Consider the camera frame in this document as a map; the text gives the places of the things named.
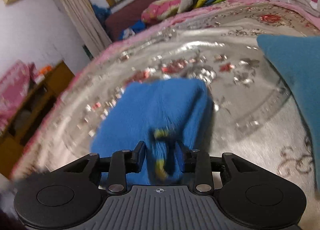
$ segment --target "circular pad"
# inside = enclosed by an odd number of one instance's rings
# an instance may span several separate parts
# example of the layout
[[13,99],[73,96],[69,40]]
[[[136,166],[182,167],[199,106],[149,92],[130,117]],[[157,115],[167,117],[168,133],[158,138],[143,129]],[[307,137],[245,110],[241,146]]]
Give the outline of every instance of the circular pad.
[[39,191],[37,198],[40,203],[49,207],[67,204],[73,199],[75,193],[66,186],[54,185]]
[[281,190],[269,185],[252,186],[245,195],[253,204],[263,207],[277,205],[283,199]]
[[96,185],[80,173],[48,173],[19,189],[14,207],[36,229],[65,229],[86,221],[102,203]]
[[232,220],[253,229],[297,224],[306,197],[295,184],[270,172],[238,173],[219,192],[218,203]]

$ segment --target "wooden cabinet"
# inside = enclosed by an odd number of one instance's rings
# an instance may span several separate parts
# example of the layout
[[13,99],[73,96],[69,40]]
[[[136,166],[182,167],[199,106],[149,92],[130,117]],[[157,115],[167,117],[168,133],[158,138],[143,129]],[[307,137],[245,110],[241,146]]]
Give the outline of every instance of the wooden cabinet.
[[74,75],[62,61],[26,96],[0,137],[0,173],[9,177],[23,148]]

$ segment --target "pink fabric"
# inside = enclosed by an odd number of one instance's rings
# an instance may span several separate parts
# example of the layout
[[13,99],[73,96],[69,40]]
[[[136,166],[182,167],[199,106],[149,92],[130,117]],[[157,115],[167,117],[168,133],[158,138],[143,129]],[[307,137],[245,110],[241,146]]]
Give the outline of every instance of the pink fabric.
[[[95,58],[86,68],[84,68],[81,72],[79,72],[75,76],[75,78],[72,80],[72,82],[69,84],[68,88],[66,89],[66,92],[73,87],[74,83],[77,82],[77,80],[79,79],[80,76],[84,76],[90,70],[91,66],[95,66],[101,62],[104,62],[105,60],[110,58],[114,53],[125,50],[128,46],[132,45],[133,43],[145,40],[148,37],[150,37],[152,34],[158,32],[166,27],[173,26],[175,24],[184,22],[184,21],[191,19],[191,18],[194,18],[194,17],[199,17],[201,15],[217,12],[219,10],[232,9],[232,8],[235,8],[235,7],[238,7],[241,5],[247,6],[247,5],[251,5],[251,4],[255,4],[255,3],[262,3],[262,2],[266,2],[266,1],[269,1],[269,0],[226,0],[226,1],[221,2],[219,4],[215,4],[215,5],[212,5],[209,7],[194,9],[190,12],[186,12],[186,13],[178,14],[174,17],[170,17],[170,18],[164,20],[163,22],[161,22],[157,25],[154,25],[154,26],[150,27],[149,29],[137,34],[136,36],[130,37],[129,39],[124,40],[124,41],[115,42],[115,43],[111,44],[105,51],[103,51],[100,54],[99,57]],[[38,136],[39,132],[41,131],[41,128],[44,128],[47,125],[47,123],[50,122],[51,114],[54,112],[56,107],[60,105],[60,103],[62,101],[61,96],[63,96],[63,93],[58,98],[55,107],[45,117],[45,119],[41,123],[40,127],[38,128],[38,130],[36,131],[34,136],[29,140],[28,144],[25,146],[25,148],[23,150],[23,153],[28,152],[28,150],[30,149],[32,144],[37,139],[37,136]]]
[[285,2],[280,2],[280,1],[270,1],[270,4],[293,10],[293,11],[299,13],[300,15],[302,15],[305,19],[307,19],[315,27],[320,29],[320,18],[315,17],[312,14],[309,14],[302,7],[297,6],[297,5],[293,5],[293,4],[289,4],[289,3],[285,3]]
[[29,83],[30,67],[20,60],[0,80],[0,132],[27,96]]
[[154,2],[145,9],[141,14],[142,22],[146,24],[154,24],[158,20],[165,19],[164,16],[172,16],[177,13],[181,0],[167,0],[161,3]]

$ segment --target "maroon headboard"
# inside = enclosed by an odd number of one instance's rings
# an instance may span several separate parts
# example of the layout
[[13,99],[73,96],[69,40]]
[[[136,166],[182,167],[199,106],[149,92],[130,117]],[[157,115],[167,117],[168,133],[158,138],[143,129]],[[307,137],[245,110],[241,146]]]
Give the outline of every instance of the maroon headboard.
[[110,31],[110,39],[112,41],[118,41],[121,31],[140,20],[142,11],[153,1],[156,0],[134,0],[119,11],[110,15],[105,21],[106,27]]

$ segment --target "pink bedsheet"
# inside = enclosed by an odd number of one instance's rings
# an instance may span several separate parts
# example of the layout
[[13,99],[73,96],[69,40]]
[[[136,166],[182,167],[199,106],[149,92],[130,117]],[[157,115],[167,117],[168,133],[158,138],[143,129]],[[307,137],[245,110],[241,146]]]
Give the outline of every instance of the pink bedsheet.
[[28,94],[33,67],[18,60],[0,80],[0,134]]
[[[177,23],[181,23],[185,20],[188,20],[188,19],[191,19],[194,17],[199,17],[201,15],[206,15],[208,13],[217,12],[219,10],[232,9],[232,8],[242,6],[242,5],[246,6],[246,5],[251,5],[251,4],[255,4],[255,3],[262,3],[262,2],[266,2],[266,1],[269,1],[269,0],[226,0],[224,2],[221,2],[221,3],[213,5],[213,6],[195,9],[191,12],[178,14],[174,17],[166,19],[165,21],[161,22],[160,24],[152,26],[151,28],[143,31],[142,33],[137,34],[136,36],[133,36],[133,37],[131,37],[127,40],[124,40],[124,41],[115,42],[115,43],[111,44],[104,52],[102,52],[99,57],[95,58],[86,68],[84,68],[80,73],[78,73],[76,75],[76,77],[72,80],[72,82],[70,83],[70,85],[66,89],[66,92],[74,85],[74,83],[79,79],[80,76],[83,76],[84,74],[86,74],[89,71],[89,69],[92,65],[97,65],[97,64],[107,60],[114,53],[125,50],[128,46],[132,45],[133,43],[145,40],[148,37],[150,37],[152,34],[158,32],[166,27],[173,26]],[[58,98],[57,103],[55,105],[55,108],[61,103],[61,96],[60,96],[60,98]],[[52,111],[47,115],[47,117],[44,119],[44,121],[42,122],[42,124],[38,128],[37,132],[29,140],[28,144],[24,148],[24,155],[26,155],[29,152],[30,147],[37,139],[38,133],[41,131],[41,128],[44,128],[47,125],[47,123],[50,122],[50,115],[52,114],[52,112],[54,112],[55,108],[53,108]],[[23,163],[23,157],[20,158],[20,160],[16,163],[15,168],[11,172],[11,176],[14,174],[14,171],[18,166],[23,166],[22,163]]]

